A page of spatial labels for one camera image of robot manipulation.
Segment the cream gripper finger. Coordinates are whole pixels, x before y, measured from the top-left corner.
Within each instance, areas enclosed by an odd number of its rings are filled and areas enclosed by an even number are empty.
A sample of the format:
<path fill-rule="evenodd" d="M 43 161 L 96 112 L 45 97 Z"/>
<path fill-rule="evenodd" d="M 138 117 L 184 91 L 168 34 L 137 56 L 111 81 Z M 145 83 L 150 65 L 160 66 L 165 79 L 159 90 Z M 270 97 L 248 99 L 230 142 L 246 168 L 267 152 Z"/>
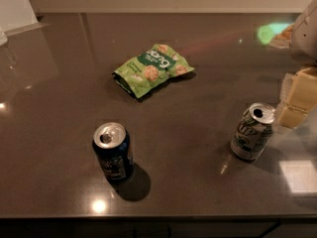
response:
<path fill-rule="evenodd" d="M 286 128 L 298 127 L 307 117 L 307 114 L 296 109 L 288 108 L 279 103 L 277 105 L 277 124 Z"/>
<path fill-rule="evenodd" d="M 280 100 L 292 109 L 310 112 L 317 105 L 317 67 L 303 66 L 282 81 Z"/>

